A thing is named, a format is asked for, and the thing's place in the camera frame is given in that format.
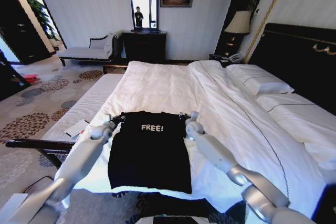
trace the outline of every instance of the chaise lounge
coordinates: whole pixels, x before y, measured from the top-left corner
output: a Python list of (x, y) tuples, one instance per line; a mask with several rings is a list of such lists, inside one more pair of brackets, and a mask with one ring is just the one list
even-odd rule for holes
[(102, 38), (91, 38), (89, 47), (71, 47), (57, 52), (65, 67), (65, 60), (86, 60), (112, 63), (120, 58), (123, 48), (122, 39), (108, 34)]

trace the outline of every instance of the white duvet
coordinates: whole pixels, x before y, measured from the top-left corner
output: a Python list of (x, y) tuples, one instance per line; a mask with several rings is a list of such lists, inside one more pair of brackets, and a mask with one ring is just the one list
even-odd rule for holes
[[(311, 217), (325, 186), (317, 164), (301, 143), (282, 130), (255, 101), (233, 85), (218, 62), (197, 61), (189, 66), (131, 62), (124, 77), (74, 148), (89, 136), (92, 126), (102, 123), (104, 114), (115, 116), (123, 111), (142, 110), (174, 114), (198, 111), (198, 121), (205, 131), (230, 149), (242, 166), (263, 174), (289, 196), (292, 209)], [(112, 139), (113, 136), (104, 146), (89, 175), (75, 188), (85, 188), (94, 193), (159, 191), (182, 199), (206, 198), (220, 212), (225, 212), (242, 200), (240, 193), (244, 188), (232, 183), (188, 139), (185, 139), (185, 145), (191, 165), (191, 195), (140, 187), (111, 190), (108, 161)]]

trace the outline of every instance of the pillow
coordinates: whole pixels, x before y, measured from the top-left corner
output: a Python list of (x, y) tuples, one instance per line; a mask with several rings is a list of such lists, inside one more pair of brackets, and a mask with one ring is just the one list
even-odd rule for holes
[(256, 65), (235, 64), (226, 68), (253, 95), (259, 93), (292, 93), (294, 91), (287, 83)]
[(298, 94), (264, 94), (257, 102), (326, 170), (336, 170), (336, 116)]
[(108, 38), (107, 35), (105, 37), (97, 38), (97, 39), (91, 38), (89, 48), (101, 48), (101, 49), (103, 49), (104, 45), (106, 44), (107, 38)]
[(112, 40), (113, 40), (113, 35), (108, 34), (106, 43), (104, 45), (104, 52), (108, 56), (110, 56), (112, 54)]

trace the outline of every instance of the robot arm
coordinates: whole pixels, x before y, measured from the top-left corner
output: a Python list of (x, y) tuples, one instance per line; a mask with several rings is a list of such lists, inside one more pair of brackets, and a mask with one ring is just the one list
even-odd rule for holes
[(223, 171), (232, 182), (243, 186), (251, 183), (242, 197), (250, 209), (264, 222), (272, 224), (313, 224), (306, 216), (287, 208), (287, 197), (263, 175), (240, 166), (234, 155), (214, 136), (207, 135), (200, 123), (196, 122), (197, 112), (187, 119), (186, 133), (196, 141), (198, 149), (218, 169)]
[(43, 208), (47, 200), (60, 202), (68, 199), (71, 190), (81, 179), (88, 175), (97, 158), (102, 152), (103, 145), (108, 142), (113, 130), (122, 117), (113, 118), (92, 129), (91, 138), (81, 142), (63, 162), (58, 177), (44, 190), (31, 194), (10, 217), (8, 223), (35, 223), (34, 218)]

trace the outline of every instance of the black headboard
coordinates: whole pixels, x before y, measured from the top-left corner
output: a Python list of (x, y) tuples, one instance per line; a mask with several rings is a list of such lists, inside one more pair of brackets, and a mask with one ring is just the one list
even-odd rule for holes
[(336, 30), (268, 23), (249, 64), (336, 115)]

